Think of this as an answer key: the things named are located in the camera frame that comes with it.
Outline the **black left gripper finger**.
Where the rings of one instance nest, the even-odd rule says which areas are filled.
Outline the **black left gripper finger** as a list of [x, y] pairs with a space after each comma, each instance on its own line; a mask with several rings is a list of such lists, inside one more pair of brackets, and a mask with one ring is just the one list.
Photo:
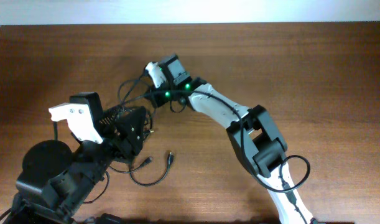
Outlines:
[[137, 156], [143, 147], [146, 109], [143, 106], [121, 112], [115, 122], [118, 148], [124, 156]]
[[123, 117], [123, 107], [114, 106], [110, 109], [104, 111], [101, 119], [99, 120], [99, 130], [100, 131], [116, 131], [117, 125], [120, 123]]

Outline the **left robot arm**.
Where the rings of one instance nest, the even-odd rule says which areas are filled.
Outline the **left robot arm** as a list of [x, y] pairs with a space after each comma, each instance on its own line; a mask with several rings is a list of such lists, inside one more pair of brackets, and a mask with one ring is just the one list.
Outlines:
[[5, 223], [74, 223], [79, 208], [91, 203], [95, 185], [109, 180], [108, 167], [130, 164], [140, 153], [147, 115], [143, 106], [106, 111], [102, 138], [81, 140], [76, 151], [55, 139], [32, 146], [23, 158]]

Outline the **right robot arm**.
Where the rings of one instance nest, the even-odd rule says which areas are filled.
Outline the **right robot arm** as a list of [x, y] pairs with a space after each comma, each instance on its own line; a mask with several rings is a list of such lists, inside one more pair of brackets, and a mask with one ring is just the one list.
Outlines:
[[286, 155], [287, 143], [269, 112], [237, 104], [216, 91], [206, 80], [193, 78], [178, 55], [149, 62], [144, 69], [153, 85], [147, 92], [155, 108], [172, 101], [190, 107], [221, 125], [227, 132], [237, 160], [271, 196], [281, 223], [317, 223], [306, 208], [298, 188], [310, 175], [310, 163], [301, 181], [292, 180]]

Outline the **black object at table edge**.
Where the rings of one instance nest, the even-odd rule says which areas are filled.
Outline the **black object at table edge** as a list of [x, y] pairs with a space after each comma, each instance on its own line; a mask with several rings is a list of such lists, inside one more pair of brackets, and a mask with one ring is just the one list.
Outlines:
[[100, 217], [89, 217], [82, 224], [126, 224], [127, 221], [112, 214], [104, 213]]

